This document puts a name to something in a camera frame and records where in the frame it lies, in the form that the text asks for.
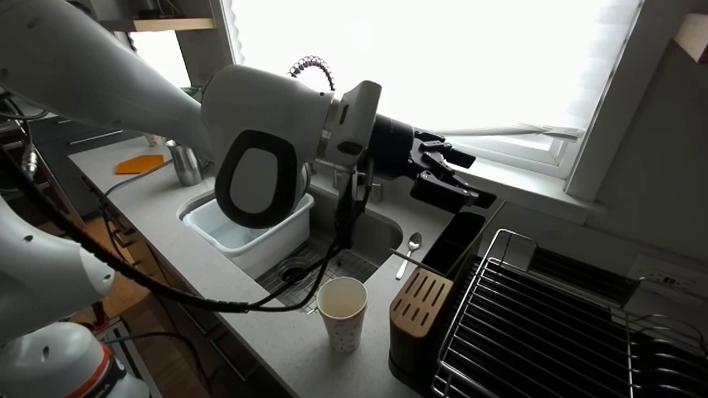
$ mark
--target windowsill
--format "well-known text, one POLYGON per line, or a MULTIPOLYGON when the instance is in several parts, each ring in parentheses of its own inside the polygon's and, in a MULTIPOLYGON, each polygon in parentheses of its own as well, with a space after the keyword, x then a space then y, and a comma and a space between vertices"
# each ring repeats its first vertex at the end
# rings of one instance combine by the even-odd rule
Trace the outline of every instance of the windowsill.
POLYGON ((476 159, 469 167, 457 171, 473 188, 494 193, 506 204, 547 211, 571 224, 585 224, 594 211, 603 209, 596 204, 586 204, 567 194, 567 182, 558 176, 514 167, 490 159, 476 159))

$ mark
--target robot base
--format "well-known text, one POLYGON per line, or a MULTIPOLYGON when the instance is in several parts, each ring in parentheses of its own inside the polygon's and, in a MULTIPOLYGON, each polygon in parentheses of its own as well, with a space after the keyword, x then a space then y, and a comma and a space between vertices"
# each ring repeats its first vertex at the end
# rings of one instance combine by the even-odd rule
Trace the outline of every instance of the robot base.
POLYGON ((76 323, 52 323, 0 344, 0 395, 149 398, 114 351, 76 323))

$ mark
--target window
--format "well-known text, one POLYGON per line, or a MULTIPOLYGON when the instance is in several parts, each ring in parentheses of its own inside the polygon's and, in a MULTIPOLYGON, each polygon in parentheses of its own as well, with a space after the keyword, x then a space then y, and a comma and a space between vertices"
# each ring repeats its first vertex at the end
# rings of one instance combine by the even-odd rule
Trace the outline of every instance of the window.
POLYGON ((136 53, 177 89, 189 89, 190 78, 175 31, 133 31, 136 53))
MULTIPOLYGON (((589 130, 641 0, 231 0, 239 54, 286 74, 323 58, 338 95, 384 87, 379 113, 478 156, 567 176, 582 140, 471 137, 488 125, 589 130)), ((306 82, 325 90, 325 79, 306 82)))

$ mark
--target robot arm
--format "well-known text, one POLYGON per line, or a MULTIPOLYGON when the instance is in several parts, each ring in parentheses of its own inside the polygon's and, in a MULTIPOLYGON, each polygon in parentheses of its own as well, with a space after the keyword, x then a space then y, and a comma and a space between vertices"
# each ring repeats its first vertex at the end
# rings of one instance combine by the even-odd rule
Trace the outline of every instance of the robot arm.
POLYGON ((471 156, 376 116, 375 82, 333 100, 290 78, 229 66, 199 106, 64 0, 0 0, 0 37, 3 89, 78 122, 159 133, 196 147, 216 162, 217 200, 238 224, 268 227, 286 219, 314 156, 354 167, 367 153, 384 175, 415 176, 422 185, 415 196, 440 204, 452 194, 449 209, 473 198, 447 167, 469 166, 471 156))
POLYGON ((99 301, 114 269, 81 242, 23 220, 0 196, 0 346, 99 301))

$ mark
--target wall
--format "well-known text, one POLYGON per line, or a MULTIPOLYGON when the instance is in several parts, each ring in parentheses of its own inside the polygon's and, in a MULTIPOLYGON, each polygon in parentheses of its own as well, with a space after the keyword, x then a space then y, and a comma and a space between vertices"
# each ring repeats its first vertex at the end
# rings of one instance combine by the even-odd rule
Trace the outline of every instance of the wall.
POLYGON ((488 227, 629 273, 641 257, 708 269, 708 68, 675 45, 641 100, 589 226, 506 204, 488 227))
POLYGON ((708 66, 671 47, 601 189, 594 227, 708 263, 708 66))
POLYGON ((691 10, 696 10, 696 12, 708 12, 708 1, 706 1, 706 0, 692 0, 691 10))

